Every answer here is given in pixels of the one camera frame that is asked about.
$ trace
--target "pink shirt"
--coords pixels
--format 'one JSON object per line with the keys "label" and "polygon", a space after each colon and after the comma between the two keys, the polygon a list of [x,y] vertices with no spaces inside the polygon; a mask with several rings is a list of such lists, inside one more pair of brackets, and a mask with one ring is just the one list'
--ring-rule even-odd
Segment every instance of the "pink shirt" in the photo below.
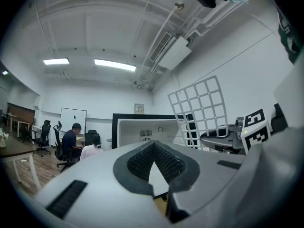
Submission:
{"label": "pink shirt", "polygon": [[80,160],[83,160],[86,157],[89,157],[91,155],[96,155],[98,153],[103,152],[102,149],[95,147],[93,144],[85,146],[81,151]]}

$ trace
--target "woman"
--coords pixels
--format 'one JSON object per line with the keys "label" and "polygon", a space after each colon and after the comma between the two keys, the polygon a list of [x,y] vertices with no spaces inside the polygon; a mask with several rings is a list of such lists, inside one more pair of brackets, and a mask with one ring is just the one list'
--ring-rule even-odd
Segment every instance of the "woman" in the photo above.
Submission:
{"label": "woman", "polygon": [[103,150],[101,149],[101,141],[99,135],[95,135],[93,137],[92,143],[93,143],[92,145],[88,145],[83,148],[80,155],[80,160],[83,160],[91,155],[95,155],[103,152]]}

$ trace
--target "white grid board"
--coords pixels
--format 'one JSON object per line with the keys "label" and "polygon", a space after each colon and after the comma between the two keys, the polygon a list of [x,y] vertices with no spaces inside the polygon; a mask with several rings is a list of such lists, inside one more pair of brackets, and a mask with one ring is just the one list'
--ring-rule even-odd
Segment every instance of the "white grid board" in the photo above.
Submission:
{"label": "white grid board", "polygon": [[[219,129],[225,128],[228,134],[225,102],[216,76],[179,89],[169,94],[168,98],[185,146],[202,149],[200,136],[203,133],[209,136],[210,131],[215,130],[218,137]],[[192,126],[194,124],[195,129],[190,129],[189,124]]]}

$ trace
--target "ceiling light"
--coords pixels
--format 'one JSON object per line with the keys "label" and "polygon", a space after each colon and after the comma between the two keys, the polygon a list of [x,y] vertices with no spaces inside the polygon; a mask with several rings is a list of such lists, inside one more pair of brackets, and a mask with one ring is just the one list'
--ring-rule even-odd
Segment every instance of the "ceiling light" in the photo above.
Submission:
{"label": "ceiling light", "polygon": [[49,59],[43,60],[45,65],[54,65],[54,64],[70,64],[67,58],[58,58],[58,59]]}
{"label": "ceiling light", "polygon": [[129,71],[133,71],[133,72],[136,70],[136,67],[132,66],[132,65],[104,61],[104,60],[99,60],[99,59],[95,59],[95,64],[100,65],[100,66],[106,66],[106,67],[116,67],[116,68],[125,69],[125,70],[129,70]]}

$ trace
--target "white wall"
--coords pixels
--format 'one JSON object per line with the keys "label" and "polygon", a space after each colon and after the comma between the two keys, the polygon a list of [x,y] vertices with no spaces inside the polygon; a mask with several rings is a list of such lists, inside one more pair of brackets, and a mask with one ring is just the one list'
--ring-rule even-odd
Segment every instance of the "white wall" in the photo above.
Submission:
{"label": "white wall", "polygon": [[[96,82],[52,80],[47,84],[38,124],[51,120],[51,125],[56,125],[61,108],[87,110],[86,131],[97,130],[103,148],[111,149],[106,140],[112,138],[113,113],[134,114],[135,103],[144,104],[145,114],[152,114],[152,95],[147,91]],[[51,143],[55,145],[53,130]]]}
{"label": "white wall", "polygon": [[10,76],[0,75],[0,110],[5,112],[6,103],[10,94],[12,80]]}
{"label": "white wall", "polygon": [[35,100],[38,97],[34,91],[21,83],[14,83],[8,97],[8,102],[27,109],[35,110]]}
{"label": "white wall", "polygon": [[292,68],[277,28],[276,9],[269,0],[252,0],[231,13],[157,85],[153,91],[153,113],[173,114],[169,93],[216,75],[229,123],[261,107],[270,120],[276,103],[273,91]]}
{"label": "white wall", "polygon": [[12,75],[29,89],[39,95],[44,93],[44,80],[29,67],[9,40],[1,45],[0,61]]}

